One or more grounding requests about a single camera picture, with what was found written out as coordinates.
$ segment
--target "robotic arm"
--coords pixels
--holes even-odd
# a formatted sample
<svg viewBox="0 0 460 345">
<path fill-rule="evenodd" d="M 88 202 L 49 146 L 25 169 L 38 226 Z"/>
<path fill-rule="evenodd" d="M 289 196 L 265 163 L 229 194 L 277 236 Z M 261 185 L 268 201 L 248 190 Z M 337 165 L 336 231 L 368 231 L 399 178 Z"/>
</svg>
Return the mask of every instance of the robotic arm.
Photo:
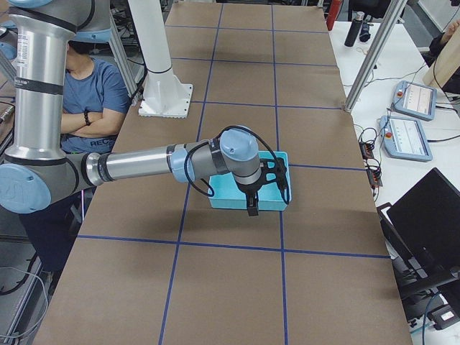
<svg viewBox="0 0 460 345">
<path fill-rule="evenodd" d="M 109 0 L 9 0 L 18 27 L 17 110 L 14 144 L 0 165 L 0 204 L 31 213 L 104 182 L 172 173 L 179 182 L 232 172 L 257 215 L 257 191 L 276 182 L 285 201 L 289 190 L 282 159 L 275 167 L 259 159 L 253 133 L 230 126 L 200 143 L 174 144 L 127 153 L 66 155 L 60 149 L 60 120 L 69 39 L 107 41 Z M 267 175 L 275 175 L 268 180 Z"/>
</svg>

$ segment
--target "teal container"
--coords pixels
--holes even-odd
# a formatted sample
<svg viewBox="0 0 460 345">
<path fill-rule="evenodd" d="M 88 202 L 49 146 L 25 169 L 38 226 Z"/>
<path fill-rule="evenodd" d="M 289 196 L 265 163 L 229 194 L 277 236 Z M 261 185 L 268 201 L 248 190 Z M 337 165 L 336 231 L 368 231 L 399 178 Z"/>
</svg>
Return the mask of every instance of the teal container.
<svg viewBox="0 0 460 345">
<path fill-rule="evenodd" d="M 288 154 L 286 152 L 275 151 L 276 157 L 281 157 L 285 161 L 287 168 L 286 178 L 289 183 L 289 201 L 292 199 L 292 192 L 290 187 L 290 176 L 289 176 L 289 162 Z M 260 158 L 272 158 L 272 155 L 268 151 L 259 151 Z M 209 197 L 211 206 L 213 208 L 231 208 L 236 210 L 246 209 L 246 196 L 236 186 L 235 179 L 229 172 L 225 175 L 211 176 L 209 184 L 214 189 L 215 195 Z M 276 183 L 270 183 L 264 185 L 259 190 L 259 210 L 260 211 L 283 211 L 286 208 L 285 202 L 281 199 L 280 191 L 276 186 Z"/>
</svg>

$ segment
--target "white table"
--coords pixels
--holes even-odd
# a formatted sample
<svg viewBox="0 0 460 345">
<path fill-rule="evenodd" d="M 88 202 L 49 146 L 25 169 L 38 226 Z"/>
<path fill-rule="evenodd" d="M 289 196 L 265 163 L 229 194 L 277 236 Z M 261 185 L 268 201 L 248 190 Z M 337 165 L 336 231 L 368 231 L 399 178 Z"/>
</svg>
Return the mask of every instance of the white table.
<svg viewBox="0 0 460 345">
<path fill-rule="evenodd" d="M 348 94 L 354 79 L 365 58 L 365 53 L 370 48 L 372 38 L 375 37 L 380 24 L 370 27 L 371 40 L 366 43 L 356 40 L 353 47 L 344 45 L 349 22 L 336 22 L 330 32 L 331 43 L 340 68 L 342 83 L 345 93 Z M 418 52 L 408 32 L 402 24 L 396 24 L 374 69 L 374 78 L 403 77 L 408 73 L 417 71 L 424 65 L 423 58 Z M 423 66 L 415 76 L 408 75 L 403 80 L 423 83 L 422 78 L 428 67 Z M 362 91 L 359 100 L 353 108 L 351 115 L 354 123 L 362 127 L 377 129 L 377 120 L 387 114 L 387 108 L 392 101 L 396 84 L 401 79 L 376 80 Z M 438 92 L 437 102 L 447 102 L 442 91 Z M 428 139 L 443 139 L 460 134 L 460 118 L 454 111 L 436 109 L 433 121 L 422 121 L 425 135 Z M 366 133 L 365 139 L 371 137 L 371 132 Z M 379 190 L 376 205 L 394 203 L 413 187 L 429 170 L 437 167 L 458 189 L 460 189 L 460 138 L 448 142 L 431 143 L 430 149 L 433 160 L 430 162 L 413 162 L 391 158 L 382 148 L 380 153 L 380 138 L 377 139 L 374 155 L 381 161 L 383 187 Z M 413 334 L 414 345 L 421 344 L 421 332 Z M 453 345 L 460 343 L 460 324 L 456 324 L 444 331 L 435 331 L 427 328 L 425 331 L 427 345 Z"/>
</svg>

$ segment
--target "red bottle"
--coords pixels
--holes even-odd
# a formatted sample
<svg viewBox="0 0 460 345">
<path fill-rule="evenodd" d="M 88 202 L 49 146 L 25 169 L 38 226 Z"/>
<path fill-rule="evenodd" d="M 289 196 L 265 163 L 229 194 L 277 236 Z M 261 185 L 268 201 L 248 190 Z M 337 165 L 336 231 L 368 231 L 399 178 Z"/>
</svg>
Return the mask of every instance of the red bottle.
<svg viewBox="0 0 460 345">
<path fill-rule="evenodd" d="M 332 0 L 331 8 L 329 9 L 328 17 L 326 19 L 326 25 L 329 31 L 331 31 L 334 27 L 334 22 L 336 21 L 337 16 L 339 15 L 341 5 L 342 0 Z"/>
</svg>

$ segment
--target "black monitor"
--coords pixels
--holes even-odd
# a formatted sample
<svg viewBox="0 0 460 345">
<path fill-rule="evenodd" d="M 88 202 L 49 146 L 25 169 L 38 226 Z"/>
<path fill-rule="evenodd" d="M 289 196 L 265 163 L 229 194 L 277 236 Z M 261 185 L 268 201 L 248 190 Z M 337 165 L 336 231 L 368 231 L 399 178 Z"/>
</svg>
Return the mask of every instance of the black monitor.
<svg viewBox="0 0 460 345">
<path fill-rule="evenodd" d="M 387 215 L 429 277 L 460 266 L 460 192 L 438 169 L 415 184 Z M 460 315 L 460 281 L 438 289 Z"/>
</svg>

